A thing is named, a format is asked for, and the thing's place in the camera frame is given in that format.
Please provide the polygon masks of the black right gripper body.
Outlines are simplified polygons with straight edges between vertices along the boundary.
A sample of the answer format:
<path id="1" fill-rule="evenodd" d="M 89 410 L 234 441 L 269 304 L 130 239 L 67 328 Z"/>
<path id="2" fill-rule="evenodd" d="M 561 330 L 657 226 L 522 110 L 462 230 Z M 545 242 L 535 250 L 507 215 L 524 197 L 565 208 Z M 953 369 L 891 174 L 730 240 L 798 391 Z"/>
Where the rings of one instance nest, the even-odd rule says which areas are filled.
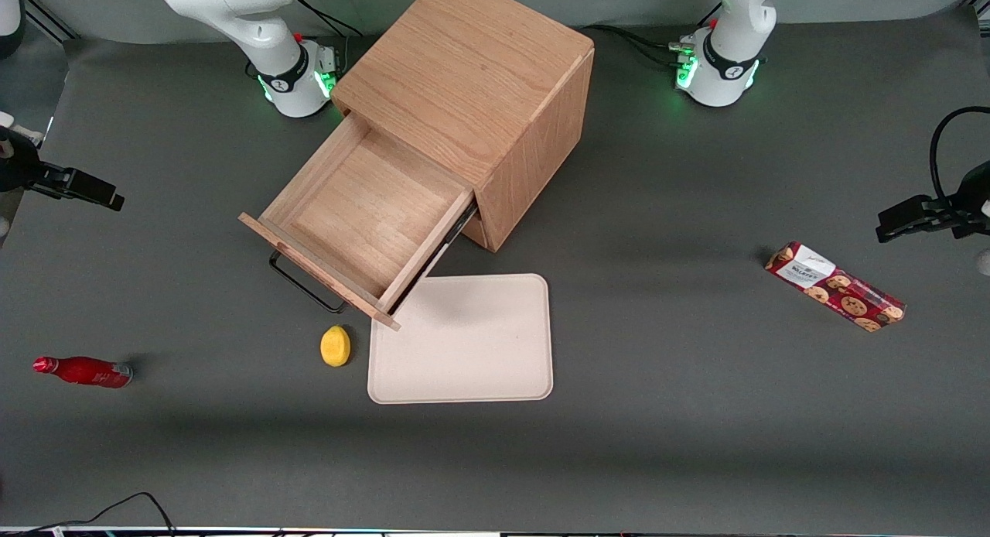
<path id="1" fill-rule="evenodd" d="M 32 139 L 1 128 L 1 192 L 26 188 L 40 178 L 38 149 Z"/>

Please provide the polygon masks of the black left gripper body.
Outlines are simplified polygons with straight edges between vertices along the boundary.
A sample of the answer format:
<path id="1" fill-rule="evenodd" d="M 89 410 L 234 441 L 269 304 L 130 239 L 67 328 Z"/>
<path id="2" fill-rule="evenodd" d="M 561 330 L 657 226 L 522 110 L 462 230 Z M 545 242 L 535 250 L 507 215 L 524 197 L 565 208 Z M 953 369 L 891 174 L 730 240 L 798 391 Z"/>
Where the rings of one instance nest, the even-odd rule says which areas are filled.
<path id="1" fill-rule="evenodd" d="M 958 187 L 958 209 L 965 212 L 966 222 L 958 227 L 958 238 L 973 234 L 989 236 L 989 162 L 969 171 Z"/>

